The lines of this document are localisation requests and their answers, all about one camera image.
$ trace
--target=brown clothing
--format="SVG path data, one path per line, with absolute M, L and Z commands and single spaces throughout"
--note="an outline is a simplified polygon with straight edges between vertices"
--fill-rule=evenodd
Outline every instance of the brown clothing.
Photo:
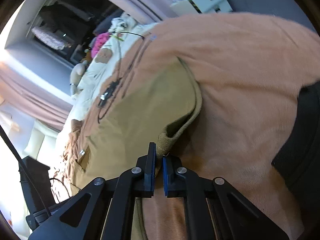
M 201 177 L 224 177 L 296 239 L 303 231 L 300 211 L 271 161 L 292 130 L 301 86 L 320 78 L 320 38 L 294 22 L 240 13 L 168 19 L 150 32 L 120 96 L 109 101 L 108 114 L 122 95 L 181 58 L 200 86 L 203 106 L 170 153 Z M 121 61 L 120 76 L 141 42 Z M 116 76 L 115 70 L 101 91 Z M 87 147 L 86 136 L 98 127 L 98 102 L 84 120 L 77 151 Z M 184 240 L 182 201 L 166 199 L 161 180 L 158 176 L 155 196 L 142 202 L 147 236 Z

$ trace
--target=metal pivot bolt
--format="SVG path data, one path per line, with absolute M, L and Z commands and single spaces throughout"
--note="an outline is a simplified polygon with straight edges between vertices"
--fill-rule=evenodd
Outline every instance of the metal pivot bolt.
M 224 184 L 224 179 L 223 178 L 216 178 L 214 182 L 218 185 L 223 185 Z
M 104 182 L 103 178 L 95 178 L 93 183 L 97 186 L 101 185 Z
M 177 169 L 177 172 L 180 173 L 180 174 L 183 174 L 183 173 L 186 173 L 187 172 L 187 169 L 185 167 L 179 167 Z
M 141 172 L 141 168 L 139 168 L 139 167 L 134 167 L 134 168 L 131 169 L 131 172 L 134 173 L 134 174 L 138 174 L 138 173 Z

